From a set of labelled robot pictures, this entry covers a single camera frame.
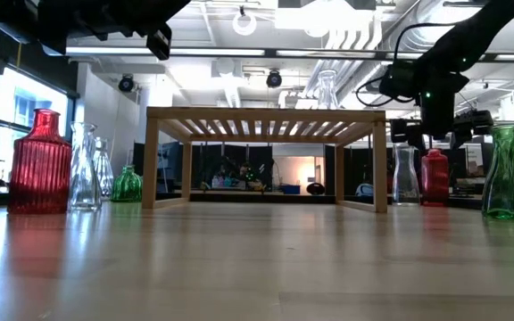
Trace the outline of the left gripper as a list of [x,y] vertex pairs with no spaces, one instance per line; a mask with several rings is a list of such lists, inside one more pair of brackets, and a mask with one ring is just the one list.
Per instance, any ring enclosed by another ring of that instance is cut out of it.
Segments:
[[170,57],[172,30],[169,19],[191,0],[107,0],[103,13],[115,32],[124,37],[139,35],[145,47],[159,60]]

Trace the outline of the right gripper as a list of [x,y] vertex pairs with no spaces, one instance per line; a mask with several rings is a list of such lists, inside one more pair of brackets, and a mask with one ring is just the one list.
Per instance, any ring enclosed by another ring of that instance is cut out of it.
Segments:
[[467,83],[468,78],[460,73],[447,73],[431,76],[426,83],[418,85],[414,101],[420,108],[420,121],[391,120],[392,142],[425,150],[423,136],[443,140],[450,134],[451,149],[457,150],[473,135],[488,135],[493,127],[489,111],[470,109],[459,115],[454,113],[455,95]]

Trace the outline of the red cylindrical glass vase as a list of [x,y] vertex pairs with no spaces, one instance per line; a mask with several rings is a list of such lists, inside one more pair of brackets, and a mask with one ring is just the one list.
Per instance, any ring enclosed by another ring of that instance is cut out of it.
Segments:
[[425,205],[445,205],[449,199],[449,162],[439,149],[429,149],[421,160],[422,199]]

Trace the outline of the green twisted glass vase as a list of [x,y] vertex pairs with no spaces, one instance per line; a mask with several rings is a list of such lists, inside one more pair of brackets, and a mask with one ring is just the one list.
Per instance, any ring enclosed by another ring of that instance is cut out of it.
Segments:
[[514,220],[514,124],[492,127],[493,157],[485,180],[484,218]]

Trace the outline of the red ribbed bottle vase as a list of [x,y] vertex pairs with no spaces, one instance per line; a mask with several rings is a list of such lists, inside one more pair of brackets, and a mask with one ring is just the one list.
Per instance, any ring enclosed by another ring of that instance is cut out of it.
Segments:
[[60,114],[36,109],[34,124],[14,141],[7,211],[63,214],[70,189],[71,145],[59,133]]

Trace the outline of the wooden slatted shelf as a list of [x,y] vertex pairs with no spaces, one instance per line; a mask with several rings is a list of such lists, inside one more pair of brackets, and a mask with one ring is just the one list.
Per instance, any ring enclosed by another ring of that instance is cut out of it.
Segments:
[[[335,147],[337,205],[386,213],[385,115],[383,111],[149,106],[146,109],[142,208],[154,210],[190,201],[194,142],[295,143]],[[182,187],[178,198],[158,201],[157,152],[161,132],[183,144]],[[347,201],[344,198],[344,148],[365,136],[372,137],[373,201]]]

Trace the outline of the long ceiling light bar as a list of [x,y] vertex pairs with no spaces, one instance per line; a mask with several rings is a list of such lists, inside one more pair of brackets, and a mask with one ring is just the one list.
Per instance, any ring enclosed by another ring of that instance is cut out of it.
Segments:
[[[125,46],[68,46],[69,56],[147,56],[151,51],[145,47]],[[278,49],[278,48],[226,48],[226,47],[174,47],[170,55],[176,57],[251,57],[265,59],[309,59],[309,60],[358,60],[391,61],[393,51],[374,50],[328,50],[328,49]],[[514,53],[484,53],[483,63],[514,63]]]

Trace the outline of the black partition screen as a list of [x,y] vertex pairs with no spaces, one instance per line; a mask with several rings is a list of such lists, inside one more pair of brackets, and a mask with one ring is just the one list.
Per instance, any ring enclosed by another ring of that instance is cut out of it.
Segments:
[[[334,194],[334,146],[322,144],[198,144],[192,151],[192,187],[223,186],[220,176],[221,158],[229,157],[237,165],[248,162],[267,191],[282,185],[299,185],[300,194],[307,194],[311,183],[321,183],[326,194]],[[490,156],[484,156],[479,145],[467,145],[455,151],[440,149],[448,158],[450,186],[458,179],[484,177]],[[158,145],[158,193],[174,193],[181,187],[183,145],[178,142]],[[131,159],[138,175],[143,175],[145,145],[134,144]],[[345,195],[353,195],[357,186],[372,183],[371,148],[344,149]]]

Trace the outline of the large window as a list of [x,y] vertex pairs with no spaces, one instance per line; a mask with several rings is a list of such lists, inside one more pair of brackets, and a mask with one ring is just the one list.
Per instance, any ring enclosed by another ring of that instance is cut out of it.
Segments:
[[10,181],[13,143],[29,133],[35,110],[56,111],[59,133],[70,139],[75,100],[65,93],[10,68],[0,75],[0,180]]

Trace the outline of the small green ribbed vase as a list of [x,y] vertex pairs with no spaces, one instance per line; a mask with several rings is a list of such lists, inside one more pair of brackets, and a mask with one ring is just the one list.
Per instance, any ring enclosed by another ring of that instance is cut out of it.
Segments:
[[121,174],[114,180],[111,201],[142,201],[142,178],[135,172],[134,165],[125,165]]

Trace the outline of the clear conical glass vase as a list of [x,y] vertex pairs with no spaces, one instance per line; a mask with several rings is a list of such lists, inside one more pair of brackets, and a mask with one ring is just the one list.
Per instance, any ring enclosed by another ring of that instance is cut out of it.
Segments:
[[101,208],[101,194],[94,165],[96,126],[72,122],[72,155],[68,209],[96,211]]

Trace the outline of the silver air duct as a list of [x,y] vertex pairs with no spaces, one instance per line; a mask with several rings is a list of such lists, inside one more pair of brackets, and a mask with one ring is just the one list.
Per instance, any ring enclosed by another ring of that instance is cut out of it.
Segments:
[[[406,1],[409,7],[390,26],[383,27],[382,13],[371,13],[358,30],[346,31],[339,49],[393,51],[403,28],[418,22],[428,22],[431,14],[441,6],[441,0]],[[334,70],[336,98],[340,104],[345,105],[349,103],[349,98],[354,98],[354,91],[360,85],[382,76],[385,68],[386,62],[380,61],[319,60],[302,92],[302,98],[317,98],[320,90],[319,74],[323,70]]]

